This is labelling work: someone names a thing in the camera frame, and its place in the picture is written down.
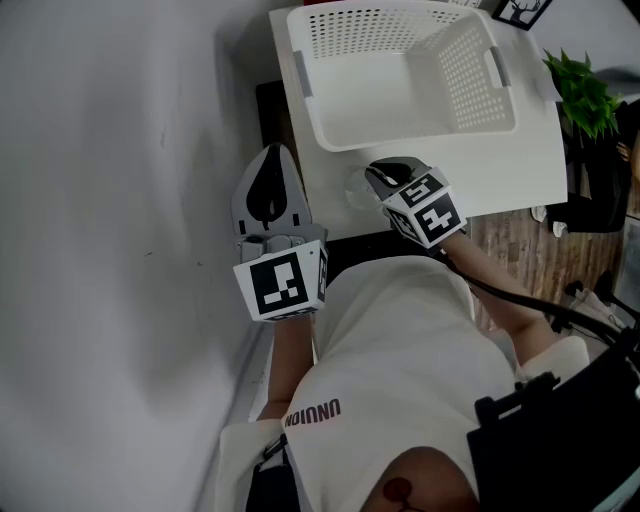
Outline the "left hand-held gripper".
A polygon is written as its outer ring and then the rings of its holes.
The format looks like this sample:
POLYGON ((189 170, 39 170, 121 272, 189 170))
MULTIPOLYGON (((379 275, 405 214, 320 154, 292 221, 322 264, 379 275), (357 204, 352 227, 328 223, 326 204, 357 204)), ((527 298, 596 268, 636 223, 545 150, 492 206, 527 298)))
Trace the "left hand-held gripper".
POLYGON ((280 143, 249 164, 231 200, 241 263, 234 274, 249 314, 278 322, 325 306, 327 230, 311 222, 304 186, 291 152, 280 143))

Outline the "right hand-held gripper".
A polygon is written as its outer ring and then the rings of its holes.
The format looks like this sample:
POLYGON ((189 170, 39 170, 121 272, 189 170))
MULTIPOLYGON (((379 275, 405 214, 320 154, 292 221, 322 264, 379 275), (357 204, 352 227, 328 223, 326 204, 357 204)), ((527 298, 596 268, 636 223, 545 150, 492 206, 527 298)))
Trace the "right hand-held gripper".
POLYGON ((416 157, 387 157, 372 162, 365 178, 393 227, 428 251, 466 227, 452 186, 438 167, 416 157))

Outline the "clear glass cup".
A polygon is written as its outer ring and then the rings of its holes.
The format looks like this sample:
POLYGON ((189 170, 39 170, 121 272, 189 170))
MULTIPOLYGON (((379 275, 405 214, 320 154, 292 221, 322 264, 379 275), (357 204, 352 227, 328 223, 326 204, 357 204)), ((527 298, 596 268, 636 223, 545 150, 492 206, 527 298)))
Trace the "clear glass cup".
POLYGON ((350 171, 344 182, 344 192, 349 204, 358 210, 376 210, 381 200, 373 185, 367 178, 368 167, 360 167, 350 171))

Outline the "white plastic basket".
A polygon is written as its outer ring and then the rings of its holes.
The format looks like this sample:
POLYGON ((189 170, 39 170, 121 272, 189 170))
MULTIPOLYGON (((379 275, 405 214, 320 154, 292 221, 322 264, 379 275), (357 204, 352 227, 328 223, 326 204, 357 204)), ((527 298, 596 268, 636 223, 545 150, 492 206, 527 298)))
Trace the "white plastic basket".
POLYGON ((430 0, 302 6, 287 28, 318 144, 331 152, 516 126, 489 16, 430 0))

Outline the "person's right forearm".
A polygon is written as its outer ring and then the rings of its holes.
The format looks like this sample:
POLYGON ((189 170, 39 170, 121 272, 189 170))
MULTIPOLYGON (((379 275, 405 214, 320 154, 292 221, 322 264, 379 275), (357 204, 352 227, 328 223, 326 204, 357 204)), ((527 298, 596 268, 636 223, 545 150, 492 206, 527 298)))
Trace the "person's right forearm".
MULTIPOLYGON (((518 281, 466 235, 456 232, 441 247, 459 271, 495 288, 530 297, 518 281)), ((541 312, 497 298, 475 285, 471 288, 496 327, 511 338, 520 365, 555 343, 555 334, 541 312)))

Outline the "person's left forearm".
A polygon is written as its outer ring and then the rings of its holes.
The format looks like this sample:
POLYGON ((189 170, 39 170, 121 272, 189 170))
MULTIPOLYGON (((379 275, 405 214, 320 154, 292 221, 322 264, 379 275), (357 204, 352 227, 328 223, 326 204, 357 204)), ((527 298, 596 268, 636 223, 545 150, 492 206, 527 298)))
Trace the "person's left forearm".
POLYGON ((314 365, 313 316, 304 315, 275 324, 267 403, 258 420, 283 418, 307 372, 314 365))

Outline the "white t-shirt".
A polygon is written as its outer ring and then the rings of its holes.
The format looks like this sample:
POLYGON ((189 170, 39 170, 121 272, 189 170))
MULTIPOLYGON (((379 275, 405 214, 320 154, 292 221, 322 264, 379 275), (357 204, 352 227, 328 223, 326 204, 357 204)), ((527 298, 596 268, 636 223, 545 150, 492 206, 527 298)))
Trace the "white t-shirt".
POLYGON ((571 336, 518 366, 505 335, 476 327, 467 284, 425 257, 349 268, 326 297, 318 361, 285 416, 224 429, 215 512, 244 512, 253 469, 279 437, 311 512, 359 512, 389 463, 415 447, 443 452, 474 482, 475 403, 544 372, 569 379, 589 362, 571 336))

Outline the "black framed deer picture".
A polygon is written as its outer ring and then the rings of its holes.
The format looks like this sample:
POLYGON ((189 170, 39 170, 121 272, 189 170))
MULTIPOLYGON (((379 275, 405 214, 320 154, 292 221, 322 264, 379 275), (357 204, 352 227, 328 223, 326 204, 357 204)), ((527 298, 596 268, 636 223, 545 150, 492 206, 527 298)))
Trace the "black framed deer picture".
POLYGON ((553 0, 501 0, 492 18, 507 25, 529 31, 553 0))

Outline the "green potted plant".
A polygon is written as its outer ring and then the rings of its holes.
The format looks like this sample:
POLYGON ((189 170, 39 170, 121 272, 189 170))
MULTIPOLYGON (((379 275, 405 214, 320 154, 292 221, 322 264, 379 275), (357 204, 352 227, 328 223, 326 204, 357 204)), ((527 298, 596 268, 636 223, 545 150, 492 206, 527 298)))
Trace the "green potted plant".
POLYGON ((608 86, 593 72, 588 54, 579 61, 569 58, 564 50, 559 57, 548 50, 544 53, 543 63, 551 73, 567 119, 592 140, 618 134, 616 111, 621 97, 608 93, 608 86))

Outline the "dark red round pendant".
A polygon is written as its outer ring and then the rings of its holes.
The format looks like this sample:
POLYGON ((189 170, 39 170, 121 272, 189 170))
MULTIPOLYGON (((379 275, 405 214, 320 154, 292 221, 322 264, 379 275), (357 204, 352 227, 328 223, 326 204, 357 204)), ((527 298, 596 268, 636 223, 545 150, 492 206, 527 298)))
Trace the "dark red round pendant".
POLYGON ((408 498, 411 493, 412 485, 406 478, 393 478, 387 481, 383 486, 384 498, 390 503, 398 505, 398 512, 406 512, 410 509, 408 498))

